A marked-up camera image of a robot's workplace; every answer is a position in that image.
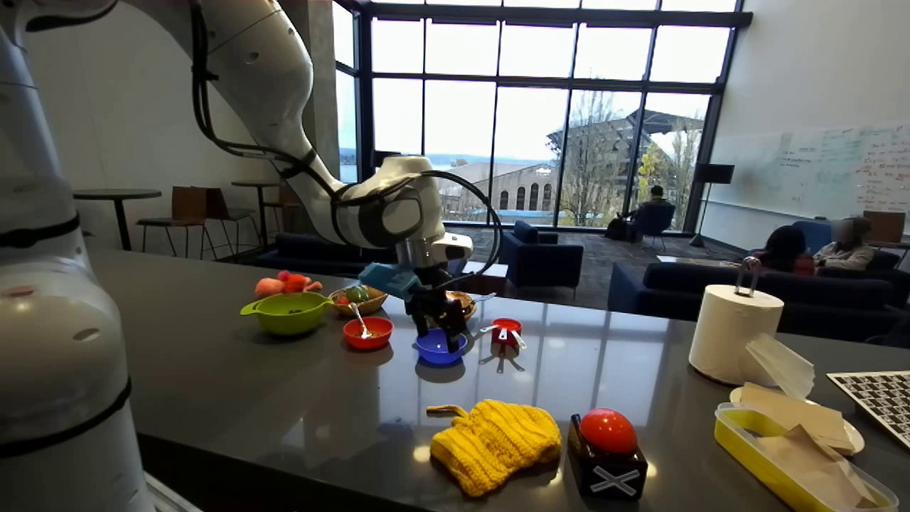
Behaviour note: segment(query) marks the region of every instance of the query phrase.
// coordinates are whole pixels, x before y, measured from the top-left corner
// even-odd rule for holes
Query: couch
[[[684,262],[653,262],[643,274],[613,265],[609,282],[609,309],[687,318],[703,305],[704,284],[735,284],[740,270]],[[760,291],[780,295],[784,314],[782,334],[868,341],[896,326],[908,305],[889,278],[882,275],[799,275],[760,274]]]
[[[258,267],[350,275],[356,278],[370,262],[394,262],[394,248],[362,251],[350,244],[332,244],[312,234],[279,234],[276,244],[249,260]]]
[[[539,234],[525,223],[504,231],[501,265],[509,265],[505,284],[517,295],[539,288],[576,288],[583,267],[579,244],[556,244],[556,235]]]

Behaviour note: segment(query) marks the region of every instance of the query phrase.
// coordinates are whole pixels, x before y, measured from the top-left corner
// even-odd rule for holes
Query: table leg
[[[124,228],[121,200],[114,200],[114,213],[117,213],[117,228],[120,228],[120,248],[134,251],[131,231]]]
[[[262,248],[268,248],[268,225],[263,225],[263,196],[262,196],[262,188],[255,188],[255,200],[258,200],[258,242],[262,242]]]

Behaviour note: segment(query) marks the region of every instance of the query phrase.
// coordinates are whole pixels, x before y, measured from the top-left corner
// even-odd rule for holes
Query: green bowl
[[[263,295],[238,309],[238,315],[255,315],[269,335],[303,335],[322,326],[325,314],[326,295],[322,294]]]

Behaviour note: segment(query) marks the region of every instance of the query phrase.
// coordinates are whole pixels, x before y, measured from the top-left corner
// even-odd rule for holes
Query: table
[[[114,201],[114,215],[117,215],[117,231],[120,231],[120,248],[121,251],[134,251],[131,231],[124,225],[121,201],[127,201],[127,200],[157,200],[157,196],[161,196],[161,191],[157,191],[157,188],[76,188],[74,191],[74,200],[83,200],[83,201]]]
[[[268,248],[268,225],[263,225],[263,188],[280,188],[280,183],[268,178],[238,178],[234,188],[255,188],[255,210],[258,210],[258,242]]]
[[[477,295],[474,326],[498,315],[522,322],[525,370],[480,363],[487,343],[464,366],[424,370],[394,299],[387,301],[391,348],[350,352],[336,318],[302,341],[268,341],[255,322],[238,318],[258,267],[147,252],[91,252],[91,262],[124,318],[141,436],[424,508],[585,508],[566,456],[556,471],[512,479],[498,494],[467,504],[428,463],[428,439],[447,419],[427,419],[424,407],[471,407],[489,395],[539,405],[561,425],[588,407],[617,407],[652,462],[643,501],[617,508],[784,508],[710,439],[713,407],[731,388],[687,366],[690,322]],[[824,379],[910,366],[910,351],[780,339],[817,363],[809,398],[845,409],[865,433],[856,463],[910,504],[910,452],[861,422]]]

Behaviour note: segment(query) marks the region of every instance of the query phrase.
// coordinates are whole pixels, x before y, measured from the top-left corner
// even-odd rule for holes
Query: red toy
[[[600,456],[635,456],[636,450],[635,426],[617,409],[590,409],[579,419],[576,429]]]
[[[480,335],[482,334],[492,334],[489,356],[482,361],[498,358],[498,370],[504,370],[504,361],[509,361],[514,370],[522,370],[517,363],[519,343],[522,343],[517,318],[494,318],[492,326],[480,329]]]

